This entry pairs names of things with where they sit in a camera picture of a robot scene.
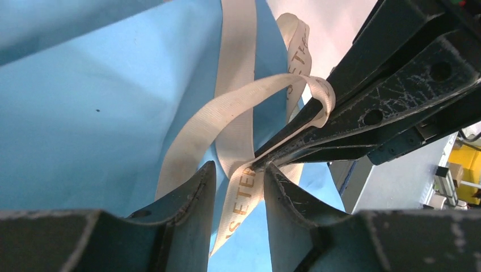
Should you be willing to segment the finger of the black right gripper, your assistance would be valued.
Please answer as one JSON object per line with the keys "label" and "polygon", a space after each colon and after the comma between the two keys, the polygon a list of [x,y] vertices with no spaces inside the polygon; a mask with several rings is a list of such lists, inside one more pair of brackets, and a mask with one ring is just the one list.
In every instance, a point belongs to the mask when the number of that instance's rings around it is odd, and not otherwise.
{"label": "finger of the black right gripper", "polygon": [[365,125],[362,114],[351,117],[345,110],[420,53],[427,46],[421,30],[444,13],[439,1],[378,1],[352,47],[327,78],[336,95],[328,123],[320,129],[302,130],[282,147],[315,146],[378,126],[378,122]]}
{"label": "finger of the black right gripper", "polygon": [[464,29],[435,39],[412,61],[320,129],[309,128],[254,163],[353,160],[379,165],[480,119],[480,40]]}

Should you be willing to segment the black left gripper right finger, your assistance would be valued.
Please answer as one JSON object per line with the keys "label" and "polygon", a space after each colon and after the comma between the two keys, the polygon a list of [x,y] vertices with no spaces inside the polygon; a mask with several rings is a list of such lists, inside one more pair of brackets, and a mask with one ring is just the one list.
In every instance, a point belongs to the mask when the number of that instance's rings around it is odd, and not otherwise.
{"label": "black left gripper right finger", "polygon": [[347,214],[291,182],[264,175],[273,271],[479,271],[479,210]]}

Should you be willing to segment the blue wrapping paper sheet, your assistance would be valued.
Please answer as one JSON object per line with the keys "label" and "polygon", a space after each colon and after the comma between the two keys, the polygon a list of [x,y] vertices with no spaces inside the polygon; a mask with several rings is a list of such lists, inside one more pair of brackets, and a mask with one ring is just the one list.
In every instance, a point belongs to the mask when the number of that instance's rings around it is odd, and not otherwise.
{"label": "blue wrapping paper sheet", "polygon": [[220,1],[175,1],[47,50],[40,33],[127,1],[2,1],[1,209],[152,203],[174,133],[213,97]]}

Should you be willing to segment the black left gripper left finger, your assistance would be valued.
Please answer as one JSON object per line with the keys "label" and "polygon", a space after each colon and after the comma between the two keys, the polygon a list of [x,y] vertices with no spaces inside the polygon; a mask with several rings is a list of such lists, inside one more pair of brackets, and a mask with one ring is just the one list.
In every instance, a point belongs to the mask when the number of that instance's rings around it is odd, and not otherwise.
{"label": "black left gripper left finger", "polygon": [[106,211],[1,211],[2,271],[206,271],[216,166],[119,218]]}

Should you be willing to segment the cream ribbon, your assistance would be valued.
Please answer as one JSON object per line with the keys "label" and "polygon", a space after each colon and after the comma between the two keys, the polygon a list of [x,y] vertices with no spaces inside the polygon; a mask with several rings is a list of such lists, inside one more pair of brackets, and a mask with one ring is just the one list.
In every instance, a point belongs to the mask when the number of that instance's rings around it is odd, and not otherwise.
{"label": "cream ribbon", "polygon": [[291,13],[276,21],[287,49],[288,72],[255,79],[257,9],[254,1],[222,2],[222,35],[216,89],[182,127],[165,154],[156,198],[185,183],[197,170],[210,145],[229,179],[217,237],[216,252],[263,199],[264,175],[253,169],[253,109],[286,90],[287,124],[299,116],[298,102],[305,88],[323,109],[308,122],[321,128],[335,107],[335,93],[326,80],[310,74],[309,26]]}

